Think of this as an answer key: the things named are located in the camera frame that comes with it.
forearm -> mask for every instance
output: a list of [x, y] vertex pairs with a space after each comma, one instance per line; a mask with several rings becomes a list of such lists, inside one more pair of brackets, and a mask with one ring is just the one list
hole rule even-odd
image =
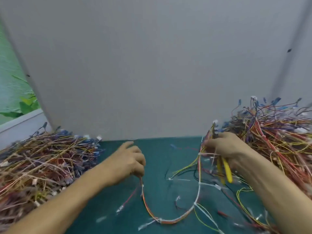
[[108, 182], [98, 182], [97, 169], [98, 166], [84, 173], [56, 197], [13, 225], [6, 234], [64, 233], [86, 206], [88, 200], [107, 186]]
[[276, 166], [252, 152], [238, 156], [236, 167], [282, 233], [311, 233], [312, 201]]

green plant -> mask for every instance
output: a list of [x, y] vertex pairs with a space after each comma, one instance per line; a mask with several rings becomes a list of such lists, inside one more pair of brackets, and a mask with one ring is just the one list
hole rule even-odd
[[[14, 77], [15, 79], [21, 80], [29, 85], [29, 83], [24, 79], [21, 79], [15, 75], [12, 75], [12, 77]], [[40, 105], [38, 103], [38, 100], [37, 100], [37, 97], [35, 96], [34, 91], [30, 90], [29, 92], [26, 93], [26, 95], [27, 95], [26, 98], [21, 97], [21, 101], [19, 102], [20, 108], [14, 109], [10, 112], [0, 112], [0, 114], [5, 117], [18, 118], [22, 115], [25, 115], [29, 112], [39, 109]]]

hand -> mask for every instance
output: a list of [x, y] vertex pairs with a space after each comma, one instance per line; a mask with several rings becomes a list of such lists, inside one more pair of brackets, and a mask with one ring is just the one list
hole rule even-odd
[[204, 144], [208, 149], [214, 149], [216, 154], [225, 158], [235, 159], [242, 154], [255, 153], [245, 142], [230, 132], [220, 133], [218, 138], [208, 139]]
[[144, 176], [145, 157], [138, 146], [129, 147], [133, 143], [133, 141], [123, 143], [111, 156], [99, 164], [109, 176], [108, 186], [118, 184], [130, 175]]

green mat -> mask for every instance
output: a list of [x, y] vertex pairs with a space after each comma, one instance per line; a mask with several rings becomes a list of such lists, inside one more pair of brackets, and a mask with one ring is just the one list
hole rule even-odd
[[[123, 141], [101, 142], [105, 151], [99, 161], [113, 153], [122, 143]], [[167, 177], [173, 171], [189, 165], [196, 158], [198, 152], [195, 149], [199, 148], [200, 143], [201, 137], [139, 139], [135, 141], [135, 145], [142, 150], [146, 157], [145, 176], [143, 177], [144, 193], [146, 202], [154, 215], [164, 219], [174, 219], [182, 215], [185, 211], [177, 209], [174, 205], [174, 201], [179, 195], [181, 200], [178, 200], [177, 203], [182, 208], [189, 209], [193, 204], [198, 190], [198, 183], [193, 178], [193, 172], [180, 176], [190, 181], [168, 181], [164, 176], [168, 168]], [[194, 212], [191, 212], [178, 224], [153, 223], [138, 231], [140, 225], [152, 221], [144, 207], [140, 191], [116, 215], [119, 206], [127, 200], [138, 184], [139, 180], [136, 177], [130, 177], [119, 185], [104, 189], [89, 201], [66, 233], [217, 233], [201, 224]], [[243, 186], [231, 184], [229, 187], [236, 192]], [[232, 191], [227, 190], [227, 193], [234, 197]], [[231, 219], [217, 214], [217, 211], [220, 210], [233, 217], [234, 221], [247, 222], [241, 211], [220, 190], [205, 186], [201, 190], [201, 194], [203, 195], [200, 196], [200, 204], [208, 209], [225, 234], [255, 232], [250, 228], [236, 227]], [[254, 216], [264, 213], [264, 207], [254, 192], [243, 193], [241, 200], [246, 207], [252, 209]], [[205, 224], [215, 228], [200, 210], [196, 209], [196, 211]]]

pile of wires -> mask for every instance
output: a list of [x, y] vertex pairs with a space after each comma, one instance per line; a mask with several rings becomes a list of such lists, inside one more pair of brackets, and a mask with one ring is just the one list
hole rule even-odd
[[0, 151], [0, 232], [96, 165], [98, 139], [45, 127]]
[[269, 104], [264, 98], [259, 104], [252, 96], [250, 107], [243, 107], [219, 131], [235, 133], [312, 198], [312, 119], [309, 106], [298, 107], [300, 100], [277, 106], [280, 98]]

